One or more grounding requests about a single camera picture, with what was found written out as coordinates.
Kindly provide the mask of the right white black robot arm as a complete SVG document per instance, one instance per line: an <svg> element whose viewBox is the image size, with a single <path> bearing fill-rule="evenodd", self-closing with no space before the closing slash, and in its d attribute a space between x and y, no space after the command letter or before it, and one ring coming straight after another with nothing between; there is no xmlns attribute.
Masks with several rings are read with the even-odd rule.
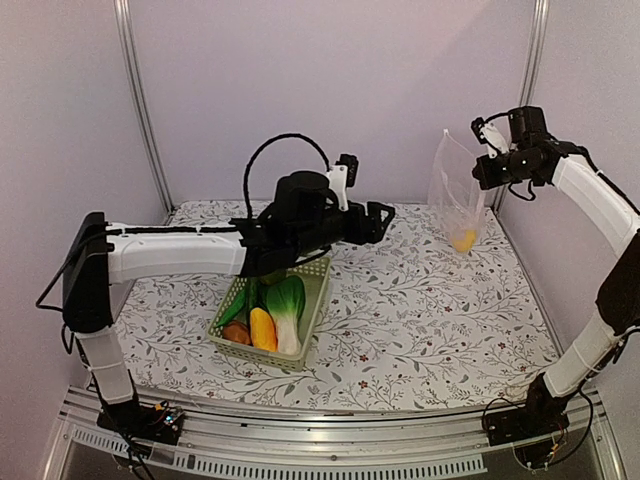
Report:
<svg viewBox="0 0 640 480"><path fill-rule="evenodd" d="M570 221L561 237L573 243L563 249L575 263L568 272L577 275L578 286L592 288L595 305L560 359L528 388L516 422L524 435L537 436L586 380L614 360L639 325L639 211L582 146L550 137L513 147L491 141L487 150L473 170L482 189L523 181L550 185L585 216Z"/></svg>

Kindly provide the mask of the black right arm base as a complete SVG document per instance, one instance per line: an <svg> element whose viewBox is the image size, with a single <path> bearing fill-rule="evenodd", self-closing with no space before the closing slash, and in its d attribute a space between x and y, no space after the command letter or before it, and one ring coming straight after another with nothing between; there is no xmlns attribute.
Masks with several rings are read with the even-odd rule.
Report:
<svg viewBox="0 0 640 480"><path fill-rule="evenodd" d="M501 397L489 402L481 415L481 426L491 446L563 433L569 425L565 413L552 417L530 414L523 405Z"/></svg>

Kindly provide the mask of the clear pink zip top bag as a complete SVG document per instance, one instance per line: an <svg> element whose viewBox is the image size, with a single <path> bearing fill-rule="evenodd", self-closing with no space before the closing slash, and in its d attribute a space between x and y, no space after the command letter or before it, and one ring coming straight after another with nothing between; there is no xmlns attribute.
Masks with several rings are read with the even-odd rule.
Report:
<svg viewBox="0 0 640 480"><path fill-rule="evenodd" d="M431 169L427 203L450 244L456 230L476 229L476 244L482 234L485 193L472 176L475 165L473 154L444 129Z"/></svg>

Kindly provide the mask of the dark green round fruit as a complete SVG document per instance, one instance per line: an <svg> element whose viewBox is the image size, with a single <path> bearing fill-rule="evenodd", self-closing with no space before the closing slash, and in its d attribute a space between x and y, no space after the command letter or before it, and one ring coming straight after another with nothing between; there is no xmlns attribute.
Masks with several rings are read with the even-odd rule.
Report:
<svg viewBox="0 0 640 480"><path fill-rule="evenodd" d="M259 278L259 281L263 285L272 286L284 280L286 276L287 276L286 270L279 269L269 274L261 276Z"/></svg>

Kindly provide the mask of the yellow lemon toy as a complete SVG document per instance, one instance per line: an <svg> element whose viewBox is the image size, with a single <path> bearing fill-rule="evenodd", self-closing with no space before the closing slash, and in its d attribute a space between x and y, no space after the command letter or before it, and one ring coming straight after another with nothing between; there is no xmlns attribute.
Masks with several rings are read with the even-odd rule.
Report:
<svg viewBox="0 0 640 480"><path fill-rule="evenodd" d="M477 241L476 229L456 230L450 238L454 249L459 253L469 252Z"/></svg>

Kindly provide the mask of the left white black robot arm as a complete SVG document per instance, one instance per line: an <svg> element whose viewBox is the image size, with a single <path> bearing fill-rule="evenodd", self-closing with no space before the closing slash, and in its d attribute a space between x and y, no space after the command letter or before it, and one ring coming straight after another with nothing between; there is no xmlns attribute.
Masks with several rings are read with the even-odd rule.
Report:
<svg viewBox="0 0 640 480"><path fill-rule="evenodd" d="M108 224L88 214L62 273L62 317L76 336L99 396L111 419L128 434L148 426L113 329L110 288L141 278L183 274L262 277L290 269L337 242L380 242L395 210L379 202L325 207L318 218L277 222L271 211L256 219L214 226Z"/></svg>

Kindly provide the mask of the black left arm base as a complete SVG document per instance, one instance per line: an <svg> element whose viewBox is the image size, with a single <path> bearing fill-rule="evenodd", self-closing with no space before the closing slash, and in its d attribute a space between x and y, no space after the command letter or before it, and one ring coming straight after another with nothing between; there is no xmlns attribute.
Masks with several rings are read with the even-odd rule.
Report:
<svg viewBox="0 0 640 480"><path fill-rule="evenodd" d="M97 426L127 438L175 446L181 437L184 420L184 410L172 407L166 401L146 406L138 400L130 400L113 405L104 404Z"/></svg>

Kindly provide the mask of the green bok choy toy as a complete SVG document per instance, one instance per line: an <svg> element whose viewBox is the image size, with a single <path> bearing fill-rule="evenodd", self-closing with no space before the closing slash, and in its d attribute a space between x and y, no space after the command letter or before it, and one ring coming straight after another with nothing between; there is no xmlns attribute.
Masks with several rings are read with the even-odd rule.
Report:
<svg viewBox="0 0 640 480"><path fill-rule="evenodd" d="M270 286L266 291L265 304L274 321L277 352L283 355L298 355L301 350L298 325L306 307L303 280L299 276L291 275Z"/></svg>

